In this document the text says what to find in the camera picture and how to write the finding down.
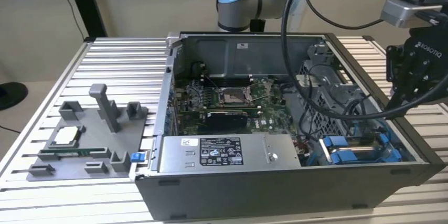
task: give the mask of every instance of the metal rail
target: metal rail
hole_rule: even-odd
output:
[[[389,94],[385,50],[375,41],[362,37],[341,37],[341,41]],[[93,83],[109,85],[109,96],[119,105],[139,100],[150,108],[142,150],[150,149],[165,62],[165,39],[105,38],[85,44],[0,163],[0,221],[33,224],[153,222],[129,178],[29,182],[26,170],[35,163],[35,155],[58,124],[63,101],[77,99],[83,106],[95,106],[89,96]],[[447,107],[421,106],[409,112],[407,119],[448,163]],[[399,190],[375,209],[201,223],[448,223],[447,172],[445,169],[422,186]]]

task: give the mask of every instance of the cable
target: cable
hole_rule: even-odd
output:
[[[75,20],[75,24],[77,24],[78,30],[82,33],[82,37],[83,37],[83,40],[85,40],[86,36],[85,36],[83,30],[82,30],[82,28],[79,26],[79,23],[78,23],[78,19],[77,19],[75,10],[74,10],[74,6],[73,6],[73,3],[71,3],[71,0],[67,0],[67,2],[70,4],[70,8],[73,10],[73,16],[74,16],[74,20]]]
[[[365,28],[369,28],[379,23],[383,22],[382,19],[378,19],[377,21],[366,24],[366,25],[362,25],[362,26],[345,26],[342,24],[338,24],[337,22],[331,21],[315,8],[314,4],[311,3],[311,0],[306,0],[307,1],[307,4],[310,6],[310,9],[314,11],[314,13],[318,15],[318,17],[326,21],[330,25],[335,26],[335,27],[339,27],[339,28],[343,28],[346,30],[361,30],[361,29],[365,29]]]
[[[14,130],[14,129],[10,129],[9,127],[5,127],[5,126],[2,126],[2,125],[0,125],[0,128],[3,128],[5,130],[13,131],[13,132],[17,132],[17,133],[21,134],[21,131],[17,131],[17,130]]]
[[[291,60],[290,60],[290,52],[289,52],[289,39],[287,39],[287,29],[289,29],[289,15],[290,10],[293,6],[294,0],[287,0],[286,9],[283,12],[283,20],[282,20],[282,29],[281,29],[281,43],[282,43],[282,52],[283,52],[283,59],[286,64],[286,69],[290,75],[290,78],[294,82],[294,86],[298,89],[299,95],[305,98],[306,102],[311,105],[311,107],[323,115],[329,116],[330,118],[341,119],[341,120],[366,120],[366,119],[378,119],[385,117],[395,116],[397,114],[401,114],[406,112],[413,107],[421,105],[426,101],[429,101],[442,90],[446,89],[448,86],[448,74],[442,79],[442,81],[438,83],[438,85],[426,93],[423,94],[418,99],[409,102],[407,104],[378,113],[367,114],[367,115],[342,115],[335,113],[334,110],[329,110],[326,108],[322,108],[314,101],[307,97],[305,87],[301,86],[299,81],[297,80],[295,73],[291,68]]]
[[[311,99],[313,96],[314,96],[314,84],[313,84],[310,78],[309,78],[309,85],[310,85],[309,98]],[[310,110],[310,108],[306,108],[306,110],[303,111],[303,114],[302,114],[302,116],[301,116],[301,118],[299,118],[299,130],[301,130],[301,132],[305,134],[305,136],[306,136],[310,140],[318,142],[318,141],[319,141],[318,138],[315,138],[315,137],[313,136],[313,134],[311,134],[311,130],[313,130],[313,126],[314,126],[314,118],[313,118],[313,120],[311,120],[311,122],[310,122],[310,131],[307,132],[307,131],[303,129],[303,120],[306,119],[309,110]]]

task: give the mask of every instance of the motherboard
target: motherboard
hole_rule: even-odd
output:
[[[298,136],[277,79],[205,77],[181,87],[177,89],[181,135],[270,132]]]

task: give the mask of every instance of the open computer chassis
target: open computer chassis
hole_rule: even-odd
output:
[[[137,175],[155,219],[373,208],[445,168],[406,118],[317,113],[291,84],[279,34],[182,33],[170,44],[155,144]],[[334,34],[290,34],[289,47],[319,106],[385,108],[389,97]]]

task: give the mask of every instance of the barcode sticker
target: barcode sticker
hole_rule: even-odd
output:
[[[198,146],[199,138],[183,138],[181,145],[182,146]]]

